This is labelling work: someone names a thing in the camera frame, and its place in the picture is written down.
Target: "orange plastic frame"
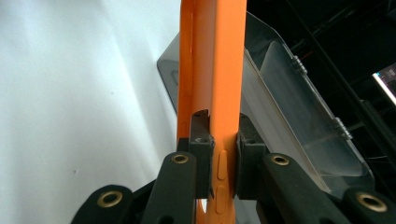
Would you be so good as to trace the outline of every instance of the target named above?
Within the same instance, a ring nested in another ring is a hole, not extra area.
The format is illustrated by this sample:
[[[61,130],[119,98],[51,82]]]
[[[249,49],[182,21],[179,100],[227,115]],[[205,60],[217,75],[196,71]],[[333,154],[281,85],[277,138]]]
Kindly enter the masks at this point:
[[[208,109],[215,138],[215,198],[197,223],[234,224],[233,182],[245,38],[246,0],[182,0],[177,139],[190,134],[194,112]]]

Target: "black plastic bracket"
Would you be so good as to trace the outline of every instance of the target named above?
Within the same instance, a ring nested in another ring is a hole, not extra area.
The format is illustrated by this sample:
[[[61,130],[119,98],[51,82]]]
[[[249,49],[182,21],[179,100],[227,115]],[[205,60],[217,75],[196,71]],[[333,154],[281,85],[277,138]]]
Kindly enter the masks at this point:
[[[257,200],[260,191],[260,166],[269,153],[248,116],[239,117],[235,189],[241,200]]]
[[[353,223],[396,223],[396,205],[372,189],[348,189],[341,205]]]
[[[131,223],[130,207],[134,197],[122,186],[109,185],[95,191],[79,208],[72,224]]]
[[[262,179],[286,223],[349,223],[291,157],[266,155]]]
[[[191,116],[189,152],[197,159],[197,199],[207,199],[211,193],[212,157],[215,142],[209,132],[209,116],[207,110]]]
[[[195,222],[196,162],[188,152],[165,157],[141,223]]]
[[[154,184],[155,180],[134,192],[134,200],[131,205],[130,213],[128,214],[128,219],[131,220],[128,222],[129,224],[139,224],[142,220]]]

